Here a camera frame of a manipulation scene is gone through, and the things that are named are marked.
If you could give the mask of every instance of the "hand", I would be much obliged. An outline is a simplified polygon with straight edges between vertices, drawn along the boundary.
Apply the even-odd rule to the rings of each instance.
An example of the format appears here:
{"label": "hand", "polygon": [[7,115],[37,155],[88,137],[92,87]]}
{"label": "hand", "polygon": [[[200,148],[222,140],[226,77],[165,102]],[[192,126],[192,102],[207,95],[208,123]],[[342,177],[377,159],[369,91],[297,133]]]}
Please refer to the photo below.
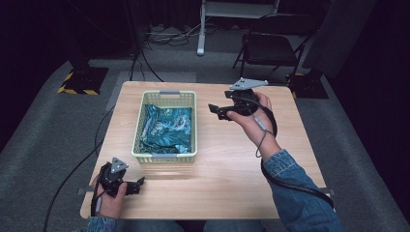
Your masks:
{"label": "hand", "polygon": [[[99,176],[94,178],[93,188],[96,187],[96,183],[99,179],[98,177]],[[99,184],[97,195],[100,195],[102,192],[103,192],[103,186]],[[123,183],[118,188],[118,192],[115,197],[112,197],[108,195],[107,193],[103,193],[101,195],[102,204],[100,207],[100,211],[97,213],[97,217],[119,219],[123,211],[123,204],[124,204],[124,198],[125,198],[126,192],[127,192],[127,183]]]}
{"label": "hand", "polygon": [[[258,92],[255,92],[254,94],[259,98],[260,104],[272,110],[271,100],[268,97]],[[253,113],[253,115],[250,116],[242,116],[234,111],[228,111],[226,115],[244,129],[245,134],[248,136],[250,141],[256,145],[256,147],[260,145],[259,152],[262,159],[265,160],[281,150],[275,137],[272,134],[262,130],[255,121],[255,118],[258,118],[263,125],[265,125],[267,131],[273,132],[271,121],[260,107]]]}

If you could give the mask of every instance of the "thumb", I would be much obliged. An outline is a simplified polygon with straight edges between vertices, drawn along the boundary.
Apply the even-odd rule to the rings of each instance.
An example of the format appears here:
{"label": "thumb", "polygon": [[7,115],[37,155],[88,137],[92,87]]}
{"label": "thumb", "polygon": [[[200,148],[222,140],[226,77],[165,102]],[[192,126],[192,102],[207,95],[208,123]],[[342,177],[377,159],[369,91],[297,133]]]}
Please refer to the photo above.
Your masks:
{"label": "thumb", "polygon": [[126,195],[126,193],[127,193],[127,183],[124,182],[118,188],[117,195],[115,196],[115,199],[123,199],[124,196]]}
{"label": "thumb", "polygon": [[236,122],[239,125],[242,125],[245,123],[247,120],[247,117],[242,116],[241,114],[235,112],[235,111],[228,111],[226,112],[226,116],[228,116],[232,121]]}

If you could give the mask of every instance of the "person's left hand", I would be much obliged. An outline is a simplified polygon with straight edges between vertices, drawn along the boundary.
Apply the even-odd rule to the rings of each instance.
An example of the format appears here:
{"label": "person's left hand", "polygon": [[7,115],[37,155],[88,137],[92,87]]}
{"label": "person's left hand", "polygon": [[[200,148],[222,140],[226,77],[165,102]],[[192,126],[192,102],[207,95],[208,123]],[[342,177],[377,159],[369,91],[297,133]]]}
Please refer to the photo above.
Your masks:
{"label": "person's left hand", "polygon": [[[93,188],[96,187],[98,176],[94,178]],[[103,186],[99,184],[97,195],[103,192]],[[117,195],[112,197],[107,193],[101,195],[102,204],[100,211],[96,213],[97,217],[119,219],[123,211],[124,197],[127,192],[127,183],[123,183],[118,188]]]}

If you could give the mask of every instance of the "wooden table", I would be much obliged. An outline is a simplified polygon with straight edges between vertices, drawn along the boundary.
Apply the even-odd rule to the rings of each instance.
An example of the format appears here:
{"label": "wooden table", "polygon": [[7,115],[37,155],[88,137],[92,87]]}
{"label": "wooden table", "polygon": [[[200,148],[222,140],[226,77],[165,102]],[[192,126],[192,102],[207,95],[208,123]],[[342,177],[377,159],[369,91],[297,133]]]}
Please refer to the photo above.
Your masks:
{"label": "wooden table", "polygon": [[[219,120],[208,103],[232,105],[228,85],[126,82],[118,98],[100,156],[91,177],[113,157],[130,167],[125,181],[146,177],[138,195],[126,196],[122,218],[278,218],[272,192],[260,171],[256,147],[234,122]],[[197,146],[194,163],[143,164],[132,156],[132,141],[142,93],[147,90],[190,90],[197,97]],[[278,143],[325,187],[294,99],[286,87],[263,86],[278,122]],[[92,192],[87,192],[81,215],[90,216]]]}

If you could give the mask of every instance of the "finger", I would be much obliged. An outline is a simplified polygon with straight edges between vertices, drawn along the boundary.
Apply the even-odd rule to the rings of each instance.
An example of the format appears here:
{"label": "finger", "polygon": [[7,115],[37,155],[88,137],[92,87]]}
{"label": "finger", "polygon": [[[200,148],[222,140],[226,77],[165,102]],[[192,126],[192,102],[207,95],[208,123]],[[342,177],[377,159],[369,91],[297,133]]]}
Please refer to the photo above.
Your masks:
{"label": "finger", "polygon": [[124,182],[118,188],[117,195],[115,196],[115,200],[123,200],[126,193],[127,193],[127,183]]}
{"label": "finger", "polygon": [[259,93],[259,92],[254,92],[255,96],[259,98],[259,103],[262,104],[263,106],[268,107],[269,109],[272,109],[272,104],[271,100],[266,97],[264,94]]}
{"label": "finger", "polygon": [[97,184],[97,181],[99,180],[99,176],[100,176],[100,175],[97,175],[96,177],[94,177],[93,183],[91,184],[91,186],[92,186],[94,189],[96,188],[96,184]]}
{"label": "finger", "polygon": [[226,112],[226,116],[228,116],[230,119],[232,119],[234,122],[238,123],[239,125],[242,125],[244,121],[244,116],[240,115],[239,113],[235,111],[228,111]]}

